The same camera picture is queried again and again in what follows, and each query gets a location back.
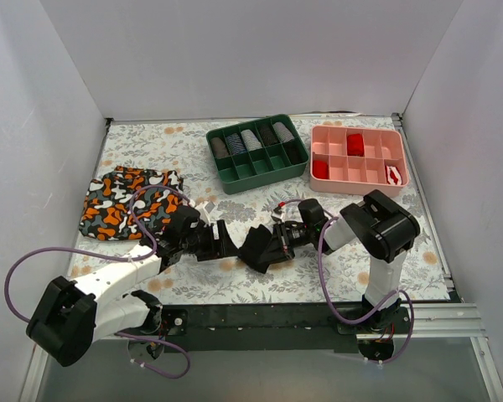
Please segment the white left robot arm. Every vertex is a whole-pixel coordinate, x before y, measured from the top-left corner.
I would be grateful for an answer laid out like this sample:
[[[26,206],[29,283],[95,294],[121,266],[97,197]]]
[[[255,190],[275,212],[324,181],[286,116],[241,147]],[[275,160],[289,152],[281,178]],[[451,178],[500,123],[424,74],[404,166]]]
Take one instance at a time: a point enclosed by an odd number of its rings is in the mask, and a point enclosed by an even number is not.
[[[184,255],[205,261],[238,254],[225,221],[208,223],[204,217],[198,209],[180,207],[168,227],[148,233],[117,261],[75,280],[53,279],[29,319],[28,337],[67,367],[94,342],[115,333],[162,334],[167,327],[162,302],[136,286]]]

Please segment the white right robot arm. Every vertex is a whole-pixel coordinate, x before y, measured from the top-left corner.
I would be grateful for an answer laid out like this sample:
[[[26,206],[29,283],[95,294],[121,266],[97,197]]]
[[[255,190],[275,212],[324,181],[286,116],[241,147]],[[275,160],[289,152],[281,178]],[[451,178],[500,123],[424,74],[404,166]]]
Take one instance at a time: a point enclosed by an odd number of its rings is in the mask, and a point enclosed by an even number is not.
[[[407,252],[420,235],[418,221],[399,204],[379,190],[365,195],[358,204],[349,204],[333,215],[315,198],[298,200],[301,221],[281,220],[281,202],[274,210],[271,238],[262,250],[257,270],[264,272],[272,264],[294,258],[294,249],[313,245],[317,250],[319,283],[324,299],[343,323],[362,323],[371,332],[385,331],[393,322],[391,310],[398,308],[402,293],[400,276]],[[323,257],[359,240],[370,256],[369,282],[362,296],[362,317],[349,319],[335,309],[324,277]]]

